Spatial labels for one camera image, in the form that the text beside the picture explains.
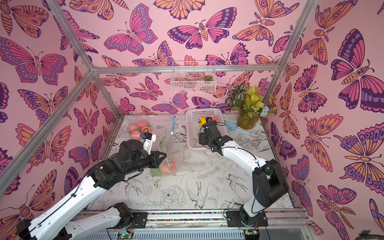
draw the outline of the pink wall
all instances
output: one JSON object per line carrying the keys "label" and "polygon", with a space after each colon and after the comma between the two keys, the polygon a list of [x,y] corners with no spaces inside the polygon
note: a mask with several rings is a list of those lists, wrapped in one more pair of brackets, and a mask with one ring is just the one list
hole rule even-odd
{"label": "pink wall", "polygon": [[[320,1],[319,19],[337,3]],[[382,1],[339,4],[338,21],[325,14],[317,24],[312,13],[300,52],[291,56],[290,70],[299,71],[288,81],[281,78],[278,113],[266,125],[294,199],[305,207],[320,239],[355,239],[362,230],[384,234],[384,51],[378,47],[384,13],[377,13]],[[327,38],[316,40],[315,34],[323,34],[318,29],[328,30]],[[319,45],[309,46],[314,51],[309,55],[305,46],[312,42]],[[358,71],[367,65],[365,73]],[[353,83],[342,84],[355,72]],[[305,108],[307,97],[314,101]]]}
{"label": "pink wall", "polygon": [[[69,47],[64,51],[60,50],[60,30],[53,14],[43,6],[40,0],[1,2],[0,4],[1,9],[6,9],[5,4],[7,4],[12,13],[18,13],[18,9],[21,8],[25,14],[35,16],[35,18],[28,18],[25,15],[11,13],[8,16],[12,20],[12,27],[0,26],[2,58],[0,61],[2,70],[0,131],[3,136],[0,140],[1,174],[22,145],[28,141],[30,135],[43,124],[46,118],[44,113],[52,113],[52,108],[44,104],[49,104],[51,99],[54,102],[54,108],[57,108],[76,84],[75,68],[78,69],[77,74],[85,74],[86,71],[80,60],[74,61],[73,51]],[[14,16],[28,22],[28,24],[19,22],[22,26],[27,25],[26,31],[35,29],[35,32],[30,33],[31,35],[26,34]],[[35,54],[39,57],[41,76],[37,72],[36,64],[33,64]],[[28,77],[32,76],[31,79],[25,78],[24,69],[29,73]],[[43,75],[47,75],[46,79],[49,79],[51,73],[54,75],[53,81],[44,81]],[[71,181],[76,183],[76,179],[82,178],[85,172],[96,163],[96,159],[90,161],[88,167],[83,169],[80,161],[75,162],[69,157],[72,149],[83,147],[84,144],[89,145],[97,136],[103,138],[99,148],[99,156],[101,155],[105,146],[103,127],[110,131],[113,123],[107,124],[101,113],[102,109],[108,106],[100,93],[97,93],[96,106],[93,106],[90,96],[87,97],[86,94],[81,100],[75,102],[68,114],[44,141],[45,149],[39,149],[41,151],[38,150],[34,154],[33,159],[25,165],[17,179],[1,197],[0,239],[15,239],[16,224],[20,220],[38,216],[55,204],[67,192],[65,188],[71,187]],[[99,111],[98,124],[93,133],[86,132],[86,135],[83,135],[78,126],[74,108],[81,112],[85,108],[87,113],[92,110],[93,114]],[[72,177],[71,181],[68,181],[67,175]]]}

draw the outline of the bird illustration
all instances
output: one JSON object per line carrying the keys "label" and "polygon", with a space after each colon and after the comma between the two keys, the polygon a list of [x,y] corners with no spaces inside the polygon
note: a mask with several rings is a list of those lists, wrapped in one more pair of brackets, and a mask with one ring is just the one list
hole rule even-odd
{"label": "bird illustration", "polygon": [[131,190],[131,188],[135,189],[137,195],[139,195],[139,192],[142,194],[141,190],[138,188],[138,186],[136,186],[136,182],[143,184],[137,179],[131,179],[126,181],[126,183],[128,184],[125,186],[125,194],[127,195],[129,203],[131,203],[131,200],[129,199],[129,191]]}
{"label": "bird illustration", "polygon": [[228,174],[228,177],[226,177],[226,179],[231,181],[229,183],[229,186],[231,187],[232,191],[241,199],[241,197],[237,194],[236,185],[239,185],[245,192],[247,192],[246,190],[248,190],[248,188],[246,188],[243,184],[239,183],[239,181],[238,181],[238,179],[241,179],[243,181],[245,181],[245,180],[242,179],[241,177],[238,177],[238,176],[232,175],[232,174]]}
{"label": "bird illustration", "polygon": [[196,181],[196,185],[197,185],[197,195],[192,193],[192,191],[188,188],[188,184],[187,184],[187,191],[191,201],[196,202],[195,209],[198,209],[198,208],[202,209],[205,205],[205,201],[207,200],[208,188],[207,188],[207,192],[205,193],[205,197],[203,197],[203,195],[201,194],[201,181],[200,181],[200,187],[197,181]]}

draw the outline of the pink butterfly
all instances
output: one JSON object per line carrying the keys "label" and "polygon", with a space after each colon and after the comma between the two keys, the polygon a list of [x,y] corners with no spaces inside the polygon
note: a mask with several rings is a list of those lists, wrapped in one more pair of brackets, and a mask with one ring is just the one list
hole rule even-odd
{"label": "pink butterfly", "polygon": [[[215,65],[215,64],[216,65],[230,65],[230,64],[245,65],[245,64],[248,64],[248,59],[246,58],[248,57],[249,53],[250,52],[247,49],[245,49],[245,45],[242,43],[239,43],[233,49],[231,56],[229,57],[229,60],[228,60],[228,57],[225,58],[222,54],[221,56],[225,58],[225,60],[215,55],[207,55],[205,57],[205,60],[208,61],[207,65]],[[227,72],[216,72],[216,75],[218,77],[222,77],[226,73]]]}
{"label": "pink butterfly", "polygon": [[177,26],[169,30],[168,35],[171,39],[181,44],[189,39],[185,44],[187,49],[202,48],[202,39],[208,41],[208,35],[214,43],[218,43],[220,39],[226,38],[229,35],[229,31],[221,28],[230,28],[235,20],[236,14],[236,8],[226,8],[213,15],[205,26],[202,23],[205,20],[202,20],[200,23],[195,23],[199,24],[199,27]]}
{"label": "pink butterfly", "polygon": [[188,104],[186,103],[187,100],[187,93],[182,91],[180,93],[176,93],[175,96],[172,98],[172,102],[168,103],[160,103],[156,104],[155,106],[152,107],[152,110],[154,111],[160,111],[160,112],[169,112],[171,114],[175,114],[178,112],[178,108],[180,109],[185,109],[188,108]]}
{"label": "pink butterfly", "polygon": [[[79,38],[79,41],[80,41],[81,45],[83,46],[84,50],[87,51],[87,52],[91,52],[91,53],[99,53],[93,47],[88,46],[87,44],[85,44],[87,41],[84,38],[87,38],[87,39],[99,39],[100,37],[96,36],[93,33],[88,32],[87,30],[80,29],[79,25],[77,25],[77,23],[74,21],[74,19],[72,18],[71,14],[68,11],[66,11],[66,10],[63,10],[63,12],[64,12],[67,20],[70,22],[70,25],[71,25],[72,29],[76,33],[76,36]],[[68,45],[70,46],[70,48],[72,48],[72,44],[70,43],[70,40],[68,39],[68,37],[65,34],[64,30],[60,26],[60,24],[57,21],[57,19],[55,18],[55,16],[53,16],[53,17],[54,17],[54,19],[55,19],[55,21],[57,23],[57,26],[60,29],[61,34],[63,35],[63,36],[61,36],[60,50],[62,50],[62,51],[65,50],[68,47]],[[73,59],[74,59],[75,62],[77,61],[78,57],[79,57],[79,55],[77,54],[76,50],[73,49]]]}
{"label": "pink butterfly", "polygon": [[92,114],[92,109],[87,114],[87,111],[84,109],[84,114],[77,108],[74,108],[74,114],[77,117],[77,124],[79,127],[82,127],[82,132],[84,135],[87,135],[87,131],[91,131],[91,134],[95,133],[95,127],[97,126],[97,118],[99,117],[99,110]]}
{"label": "pink butterfly", "polygon": [[16,66],[22,83],[35,83],[38,76],[43,75],[45,83],[57,85],[57,74],[62,73],[67,65],[62,55],[51,53],[39,60],[38,56],[32,57],[23,47],[3,37],[0,37],[0,46],[1,59]]}
{"label": "pink butterfly", "polygon": [[154,84],[150,77],[145,78],[145,85],[147,86],[148,89],[145,88],[144,84],[142,83],[139,83],[139,84],[142,87],[142,89],[141,88],[135,88],[135,89],[138,91],[144,91],[144,92],[131,93],[130,96],[134,98],[141,98],[144,100],[147,100],[149,98],[153,101],[156,101],[157,96],[163,95],[163,92],[159,90],[159,86]]}
{"label": "pink butterfly", "polygon": [[144,47],[141,42],[148,44],[157,40],[156,35],[150,28],[152,20],[148,15],[149,8],[144,4],[139,4],[131,13],[129,19],[129,27],[127,28],[127,34],[119,33],[110,36],[105,42],[104,46],[109,50],[116,49],[120,52],[128,50],[136,55],[140,55],[144,51]]}
{"label": "pink butterfly", "polygon": [[[77,83],[80,82],[80,80],[83,78],[81,75],[81,72],[77,66],[74,67],[74,80]],[[97,87],[96,83],[90,83],[84,90],[80,93],[79,97],[76,101],[79,101],[83,98],[84,94],[88,98],[90,96],[90,100],[92,105],[97,109],[96,106],[96,99],[97,99],[97,93],[99,92],[99,88]]]}
{"label": "pink butterfly", "polygon": [[120,99],[120,105],[118,103],[116,104],[120,114],[127,115],[129,112],[135,110],[135,106],[129,103],[127,97]]}
{"label": "pink butterfly", "polygon": [[116,121],[116,117],[115,115],[113,114],[113,112],[108,108],[103,108],[102,110],[102,113],[104,114],[105,116],[105,121],[108,123],[108,124],[111,124],[111,122],[115,122]]}

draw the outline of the cable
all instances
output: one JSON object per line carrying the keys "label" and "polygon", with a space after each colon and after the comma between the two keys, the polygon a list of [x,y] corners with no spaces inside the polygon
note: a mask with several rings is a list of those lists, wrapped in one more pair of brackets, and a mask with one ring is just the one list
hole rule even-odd
{"label": "cable", "polygon": [[105,230],[107,230],[107,234],[108,234],[109,239],[112,240],[111,235],[109,235],[108,229],[106,228]]}

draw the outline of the black base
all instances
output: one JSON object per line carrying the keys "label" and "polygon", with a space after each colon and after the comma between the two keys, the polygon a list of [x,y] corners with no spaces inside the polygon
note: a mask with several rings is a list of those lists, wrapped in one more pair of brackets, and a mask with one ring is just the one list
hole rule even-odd
{"label": "black base", "polygon": [[[241,218],[240,218],[240,211],[227,211],[225,212],[225,215],[227,217],[227,224],[228,227],[254,227],[256,224],[252,224],[250,226],[246,226],[243,224]],[[256,215],[256,221],[257,225],[259,227],[267,227],[268,226],[268,221],[265,216],[265,212],[261,212],[258,215]]]}

